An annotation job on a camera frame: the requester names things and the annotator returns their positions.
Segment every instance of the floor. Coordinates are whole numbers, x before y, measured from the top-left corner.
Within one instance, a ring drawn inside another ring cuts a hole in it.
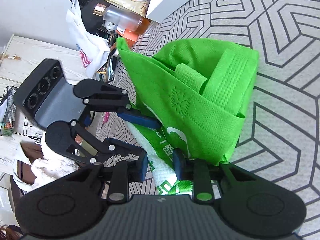
[[[191,0],[162,23],[153,23],[134,51],[151,57],[170,41],[199,37],[233,41],[260,52],[251,104],[232,161],[298,194],[307,206],[300,235],[320,239],[320,1]],[[114,84],[127,89],[135,101],[122,64]],[[114,114],[98,136],[136,144]],[[109,165],[118,159],[110,159]],[[151,171],[130,190],[156,193]]]

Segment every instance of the plastic bottle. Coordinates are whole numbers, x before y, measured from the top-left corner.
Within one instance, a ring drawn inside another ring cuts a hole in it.
[[[103,19],[139,34],[144,33],[150,23],[148,19],[138,14],[125,11],[113,5],[110,5],[106,9],[103,14]]]

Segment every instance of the wire rack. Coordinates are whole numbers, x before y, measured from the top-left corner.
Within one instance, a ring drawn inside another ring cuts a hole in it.
[[[4,89],[3,96],[1,98],[0,107],[5,107],[4,117],[1,121],[0,135],[1,136],[12,136],[14,122],[15,122],[15,112],[16,106],[13,104],[13,95],[17,90],[14,86],[7,86]]]
[[[13,92],[12,94],[14,94],[17,89],[18,88],[14,87],[14,86],[5,87],[4,92],[3,92],[3,96],[0,97],[1,102],[6,99],[6,97],[8,96],[7,93],[10,90],[12,90],[11,92]],[[19,134],[19,135],[24,135],[24,136],[30,137],[28,135],[28,132],[33,127],[33,125],[31,123],[31,121],[27,117],[25,117],[24,115],[21,116],[22,118],[24,118],[22,133],[14,131],[14,127],[15,127],[14,125],[15,125],[15,121],[16,121],[16,115],[15,115],[16,113],[15,112],[16,112],[16,106],[13,104],[13,99],[10,99],[10,100],[8,100],[8,105],[7,105],[4,120],[1,122],[0,136],[12,136],[13,134]]]

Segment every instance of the white cabinet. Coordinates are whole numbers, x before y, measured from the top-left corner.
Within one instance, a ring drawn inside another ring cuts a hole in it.
[[[16,55],[21,58],[10,59]],[[79,52],[43,41],[12,36],[0,64],[0,78],[22,83],[45,58],[58,59],[69,83],[87,78]]]

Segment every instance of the green tote bag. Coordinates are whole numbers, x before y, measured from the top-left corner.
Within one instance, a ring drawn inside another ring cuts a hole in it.
[[[130,51],[124,38],[117,39],[117,49],[136,88],[136,107],[160,120],[159,132],[173,148],[215,165],[230,158],[255,82],[256,50],[184,39],[146,57]]]

